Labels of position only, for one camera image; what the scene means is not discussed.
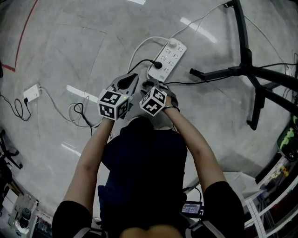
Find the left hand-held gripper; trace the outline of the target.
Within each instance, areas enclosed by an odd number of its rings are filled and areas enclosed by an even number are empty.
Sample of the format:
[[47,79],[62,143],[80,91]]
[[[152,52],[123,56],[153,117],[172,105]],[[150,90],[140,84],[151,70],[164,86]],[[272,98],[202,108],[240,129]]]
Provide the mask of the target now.
[[132,107],[131,101],[138,82],[137,73],[125,74],[114,79],[99,95],[97,100],[99,115],[111,120],[124,119]]

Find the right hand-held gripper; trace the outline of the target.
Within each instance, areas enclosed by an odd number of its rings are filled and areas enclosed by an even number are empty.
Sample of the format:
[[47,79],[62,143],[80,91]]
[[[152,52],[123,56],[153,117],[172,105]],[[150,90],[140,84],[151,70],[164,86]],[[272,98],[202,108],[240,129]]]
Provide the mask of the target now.
[[156,116],[166,106],[168,96],[174,96],[163,82],[154,78],[143,83],[141,95],[140,108],[151,116]]

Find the person's right hand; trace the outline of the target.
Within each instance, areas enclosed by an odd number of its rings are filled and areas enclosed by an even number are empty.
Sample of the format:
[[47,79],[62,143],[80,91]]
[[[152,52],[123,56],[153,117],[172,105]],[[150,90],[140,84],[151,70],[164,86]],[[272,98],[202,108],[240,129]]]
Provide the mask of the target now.
[[166,108],[178,108],[178,101],[177,101],[177,98],[176,98],[176,95],[175,94],[168,94],[166,96],[166,102],[165,102],[165,107],[164,109]]

